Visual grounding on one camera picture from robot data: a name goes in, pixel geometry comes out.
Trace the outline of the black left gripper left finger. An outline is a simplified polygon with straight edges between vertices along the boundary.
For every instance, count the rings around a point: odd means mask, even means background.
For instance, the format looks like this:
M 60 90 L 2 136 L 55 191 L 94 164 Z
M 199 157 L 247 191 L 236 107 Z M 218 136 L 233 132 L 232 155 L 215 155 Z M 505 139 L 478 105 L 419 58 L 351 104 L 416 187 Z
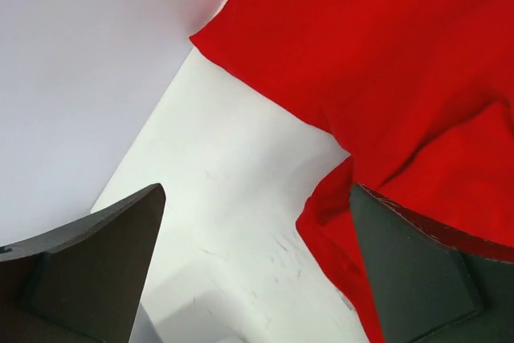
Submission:
M 165 209 L 152 184 L 1 248 L 3 342 L 127 342 Z

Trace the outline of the red t-shirt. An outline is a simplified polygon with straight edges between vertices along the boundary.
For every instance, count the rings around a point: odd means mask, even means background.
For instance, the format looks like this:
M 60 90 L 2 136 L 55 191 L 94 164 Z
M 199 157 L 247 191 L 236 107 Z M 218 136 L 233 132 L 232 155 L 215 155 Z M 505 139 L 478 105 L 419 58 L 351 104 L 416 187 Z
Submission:
M 513 0 L 227 0 L 191 42 L 347 151 L 296 227 L 370 341 L 353 185 L 512 245 Z

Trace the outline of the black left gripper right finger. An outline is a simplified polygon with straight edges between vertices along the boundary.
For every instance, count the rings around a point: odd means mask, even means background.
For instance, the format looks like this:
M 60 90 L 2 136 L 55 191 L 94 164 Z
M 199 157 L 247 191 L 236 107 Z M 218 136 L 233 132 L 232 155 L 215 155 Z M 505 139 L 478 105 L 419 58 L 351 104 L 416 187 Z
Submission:
M 511 342 L 513 249 L 354 185 L 350 209 L 387 342 Z

